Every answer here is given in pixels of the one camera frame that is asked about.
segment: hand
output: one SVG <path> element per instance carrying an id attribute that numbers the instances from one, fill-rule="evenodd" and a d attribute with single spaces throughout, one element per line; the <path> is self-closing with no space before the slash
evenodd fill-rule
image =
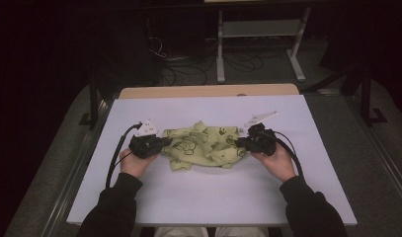
<path id="1" fill-rule="evenodd" d="M 141 159 L 131 153 L 129 148 L 123 150 L 120 154 L 121 160 L 121 172 L 132 175 L 135 178 L 141 177 L 148 165 L 158 156 L 158 154 L 152 155 L 148 158 Z"/>
<path id="2" fill-rule="evenodd" d="M 271 156 L 255 152 L 251 152 L 251 154 L 262 162 L 266 169 L 268 169 L 269 173 L 283 183 L 296 176 L 289 153 L 278 143 L 275 153 Z"/>

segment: black sleeve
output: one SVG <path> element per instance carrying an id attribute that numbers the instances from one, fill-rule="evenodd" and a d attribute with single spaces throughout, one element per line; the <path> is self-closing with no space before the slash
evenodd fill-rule
<path id="1" fill-rule="evenodd" d="M 120 173 L 112 188 L 100 193 L 98 204 L 84 219 L 77 236 L 130 236 L 135 223 L 136 192 L 142 183 Z"/>
<path id="2" fill-rule="evenodd" d="M 337 210 L 320 192 L 314 193 L 301 177 L 280 188 L 287 202 L 286 218 L 295 237 L 343 237 L 345 225 Z"/>

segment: wire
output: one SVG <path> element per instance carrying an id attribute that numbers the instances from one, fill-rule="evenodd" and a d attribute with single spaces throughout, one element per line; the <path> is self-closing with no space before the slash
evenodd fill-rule
<path id="1" fill-rule="evenodd" d="M 123 143 L 124 143 L 124 140 L 126 139 L 127 134 L 134 128 L 140 128 L 141 125 L 142 125 L 142 123 L 131 126 L 121 136 L 120 142 L 118 143 L 117 149 L 115 150 L 114 156 L 112 157 L 111 165 L 109 166 L 108 176 L 106 177 L 106 189 L 108 189 L 111 186 L 112 174 L 114 173 L 114 169 L 118 164 L 118 163 L 116 163 L 116 161 L 117 161 L 118 155 L 120 154 L 121 147 L 123 146 Z"/>
<path id="2" fill-rule="evenodd" d="M 130 151 L 127 155 L 123 156 L 122 158 L 120 158 L 120 160 L 117 162 L 117 164 L 115 164 L 115 167 L 124 159 L 126 158 L 128 155 L 132 154 L 132 151 Z"/>
<path id="3" fill-rule="evenodd" d="M 264 44 L 263 48 L 269 47 L 271 44 L 271 40 L 268 39 L 267 43 Z M 231 53 L 226 53 L 227 55 L 224 55 L 223 58 L 225 59 L 225 62 L 232 67 L 234 70 L 241 71 L 241 72 L 253 72 L 255 70 L 261 69 L 265 66 L 265 63 L 263 59 L 265 58 L 271 58 L 278 56 L 282 53 L 285 52 L 284 49 L 280 49 L 270 55 L 263 55 L 264 53 L 269 53 L 268 51 L 265 50 L 259 50 L 254 46 L 250 46 L 250 48 L 255 49 L 257 52 L 242 52 L 242 53 L 236 53 L 234 50 L 236 48 L 234 45 L 229 46 L 233 51 Z M 245 46 L 245 42 L 243 42 L 242 47 L 249 48 L 249 46 Z"/>
<path id="4" fill-rule="evenodd" d="M 183 64 L 181 62 L 168 62 L 164 65 L 163 69 L 168 70 L 172 73 L 172 75 L 162 75 L 163 76 L 163 84 L 164 80 L 167 81 L 167 84 L 169 86 L 174 86 L 174 85 L 180 85 L 180 86 L 185 86 L 189 85 L 188 83 L 185 83 L 185 80 L 188 79 L 186 76 L 196 76 L 196 75 L 202 75 L 203 80 L 201 81 L 202 85 L 207 84 L 208 76 L 207 76 L 207 71 L 209 71 L 212 66 L 214 65 L 215 61 L 212 59 L 207 59 L 207 60 L 200 60 L 199 57 L 197 56 L 191 56 L 191 59 L 194 59 L 192 61 L 187 62 L 186 64 Z M 203 65 L 205 62 L 210 60 L 208 65 L 206 66 L 205 69 L 203 69 Z"/>
<path id="5" fill-rule="evenodd" d="M 298 175 L 300 177 L 302 177 L 302 179 L 304 179 L 304 175 L 303 175 L 303 172 L 302 172 L 302 167 L 301 167 L 301 164 L 299 162 L 298 157 L 296 156 L 296 152 L 295 152 L 295 149 L 294 149 L 294 147 L 292 145 L 292 142 L 290 142 L 290 140 L 285 135 L 283 135 L 282 133 L 280 133 L 278 131 L 274 131 L 274 133 L 282 135 L 284 138 L 286 138 L 286 140 L 290 143 L 292 149 L 290 149 L 290 147 L 287 146 L 286 143 L 284 143 L 282 140 L 280 140 L 277 137 L 274 138 L 273 136 L 270 136 L 270 135 L 268 135 L 266 133 L 263 133 L 263 132 L 257 132 L 257 133 L 265 135 L 265 136 L 269 137 L 270 139 L 274 140 L 275 142 L 277 142 L 279 145 L 281 145 L 287 151 L 287 153 L 289 153 L 290 157 L 292 158 L 293 162 L 295 163 L 296 170 L 298 171 Z"/>
<path id="6" fill-rule="evenodd" d="M 151 52 L 153 52 L 154 54 L 156 54 L 159 57 L 166 57 L 167 54 L 164 52 L 161 52 L 161 49 L 163 49 L 163 42 L 161 41 L 161 39 L 157 38 L 157 37 L 150 37 L 151 40 L 157 40 L 160 43 L 160 48 L 158 48 L 158 50 L 153 50 L 153 49 L 149 49 Z"/>

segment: crumpled cloth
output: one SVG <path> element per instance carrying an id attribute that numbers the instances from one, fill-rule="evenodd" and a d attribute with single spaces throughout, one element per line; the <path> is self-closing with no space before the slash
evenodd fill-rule
<path id="1" fill-rule="evenodd" d="M 235 145 L 239 136 L 237 126 L 206 126 L 199 121 L 190 127 L 165 129 L 163 137 L 173 140 L 161 154 L 169 156 L 173 171 L 190 170 L 192 164 L 229 169 L 247 152 Z"/>

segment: white table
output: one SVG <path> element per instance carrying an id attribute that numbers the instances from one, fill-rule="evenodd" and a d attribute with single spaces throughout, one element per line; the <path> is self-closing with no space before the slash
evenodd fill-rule
<path id="1" fill-rule="evenodd" d="M 347 225 L 357 224 L 303 96 L 244 96 L 116 100 L 99 139 L 67 222 L 80 224 L 104 189 L 112 155 L 121 135 L 151 119 L 166 128 L 206 125 L 243 127 L 252 115 L 278 111 L 264 122 L 294 144 L 307 184 L 320 191 Z M 132 131 L 125 141 L 126 148 Z M 116 169 L 112 184 L 118 176 Z M 287 224 L 281 183 L 250 155 L 231 169 L 193 166 L 172 172 L 159 156 L 141 178 L 136 224 L 141 226 L 281 226 Z"/>

